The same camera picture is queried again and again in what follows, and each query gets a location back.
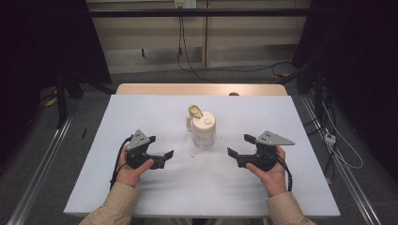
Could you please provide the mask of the metal floor rail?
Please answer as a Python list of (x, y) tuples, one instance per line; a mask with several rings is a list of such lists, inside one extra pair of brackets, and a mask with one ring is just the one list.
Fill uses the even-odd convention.
[(345, 186), (347, 187), (353, 201), (358, 207), (362, 217), (364, 218), (367, 225), (382, 225), (377, 212), (375, 211), (373, 205), (371, 204), (369, 198), (366, 196), (365, 192), (360, 186), (360, 183), (355, 178), (352, 173), (352, 166), (349, 166), (345, 161), (344, 157), (341, 155), (341, 152), (336, 147), (336, 145), (331, 145), (325, 139), (325, 135), (329, 132), (329, 130), (325, 128), (321, 128), (321, 122), (317, 119), (315, 115), (315, 107), (313, 102), (309, 97), (300, 97), (303, 104), (306, 107), (308, 114), (311, 116), (313, 120), (313, 124), (317, 129), (317, 133), (319, 137), (322, 139), (323, 143), (326, 145), (328, 152), (331, 154), (331, 158), (334, 162), (335, 169), (342, 176)]
[(63, 124), (56, 130), (54, 137), (47, 148), (45, 155), (36, 169), (36, 172), (18, 201), (7, 225), (24, 225), (27, 216), (38, 196), (38, 193), (50, 171), (57, 152), (69, 131), (73, 115), (69, 115)]

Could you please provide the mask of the glass jar with cream lid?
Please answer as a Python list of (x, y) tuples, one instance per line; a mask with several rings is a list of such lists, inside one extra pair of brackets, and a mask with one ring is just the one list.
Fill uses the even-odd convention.
[(215, 142), (216, 117), (196, 105), (188, 107), (188, 114), (186, 128), (191, 133), (193, 142), (201, 148), (211, 146)]

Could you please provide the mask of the person's left hand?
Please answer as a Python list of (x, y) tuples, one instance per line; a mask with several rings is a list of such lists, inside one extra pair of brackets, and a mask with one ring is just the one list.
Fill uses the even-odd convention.
[(153, 159), (147, 160), (137, 169), (133, 169), (127, 164), (126, 148), (123, 148), (116, 167), (117, 176), (115, 181), (134, 188), (140, 181), (140, 176), (149, 170), (154, 164)]

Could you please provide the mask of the black curtain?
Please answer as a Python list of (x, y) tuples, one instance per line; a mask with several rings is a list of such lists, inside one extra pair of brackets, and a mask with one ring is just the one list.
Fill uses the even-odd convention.
[(14, 154), (40, 91), (64, 84), (110, 84), (86, 0), (0, 0), (0, 170)]
[(371, 153), (398, 182), (398, 0), (311, 0), (293, 65), (314, 59)]

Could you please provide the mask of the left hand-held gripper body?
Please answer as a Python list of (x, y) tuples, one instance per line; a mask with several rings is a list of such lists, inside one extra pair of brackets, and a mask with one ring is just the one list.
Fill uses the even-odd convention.
[(143, 131), (137, 129), (132, 135), (126, 150), (126, 160), (130, 167), (137, 169), (150, 159), (150, 155), (147, 153), (149, 145), (148, 137)]

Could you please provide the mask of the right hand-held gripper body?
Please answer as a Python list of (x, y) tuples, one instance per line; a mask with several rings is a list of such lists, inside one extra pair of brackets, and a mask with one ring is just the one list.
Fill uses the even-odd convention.
[(256, 152), (252, 164), (264, 172), (271, 170), (278, 162), (277, 146), (295, 144), (294, 141), (267, 130), (255, 138)]

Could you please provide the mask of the person's right hand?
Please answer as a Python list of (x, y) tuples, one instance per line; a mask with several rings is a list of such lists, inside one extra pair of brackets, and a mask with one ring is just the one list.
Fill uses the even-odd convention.
[(286, 192), (285, 169), (280, 163), (276, 163), (268, 172), (262, 171), (251, 163), (247, 163), (246, 168), (260, 179), (270, 198)]

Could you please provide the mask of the white board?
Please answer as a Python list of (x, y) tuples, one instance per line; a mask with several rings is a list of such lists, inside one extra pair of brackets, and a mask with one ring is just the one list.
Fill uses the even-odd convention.
[[(186, 128), (190, 105), (216, 117), (215, 142), (207, 148), (197, 146)], [(244, 135), (258, 137), (266, 130), (295, 142), (284, 151), (304, 215), (340, 214), (291, 97), (150, 95), (111, 97), (65, 213), (83, 217), (103, 204), (119, 147), (137, 129), (156, 136), (149, 154), (174, 151), (163, 169), (141, 176), (137, 217), (266, 217), (267, 194), (260, 179), (227, 154), (227, 148), (253, 153)]]

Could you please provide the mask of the black metal stand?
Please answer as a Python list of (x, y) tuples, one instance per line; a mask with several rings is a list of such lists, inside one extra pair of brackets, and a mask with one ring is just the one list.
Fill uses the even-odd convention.
[(68, 110), (66, 103), (65, 91), (69, 92), (72, 98), (81, 98), (84, 94), (81, 83), (88, 83), (95, 89), (100, 90), (107, 95), (113, 95), (116, 91), (113, 88), (107, 87), (100, 82), (86, 77), (77, 71), (60, 71), (56, 76), (56, 98), (58, 102), (58, 128), (63, 127), (68, 118)]

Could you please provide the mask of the white wall outlet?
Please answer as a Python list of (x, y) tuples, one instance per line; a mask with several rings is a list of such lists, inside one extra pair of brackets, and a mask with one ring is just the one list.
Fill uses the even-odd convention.
[(175, 8), (197, 8), (196, 0), (174, 0)]

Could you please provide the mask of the wooden table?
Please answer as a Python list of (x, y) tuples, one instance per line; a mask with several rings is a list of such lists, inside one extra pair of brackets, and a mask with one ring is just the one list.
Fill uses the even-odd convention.
[(122, 83), (118, 95), (207, 95), (228, 96), (236, 92), (240, 96), (286, 96), (280, 84), (239, 83)]

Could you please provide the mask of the black horizontal bar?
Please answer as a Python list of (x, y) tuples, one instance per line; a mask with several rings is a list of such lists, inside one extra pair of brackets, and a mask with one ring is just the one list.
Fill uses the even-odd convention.
[(185, 8), (185, 9), (93, 9), (95, 18), (111, 17), (297, 17), (314, 14), (309, 8)]

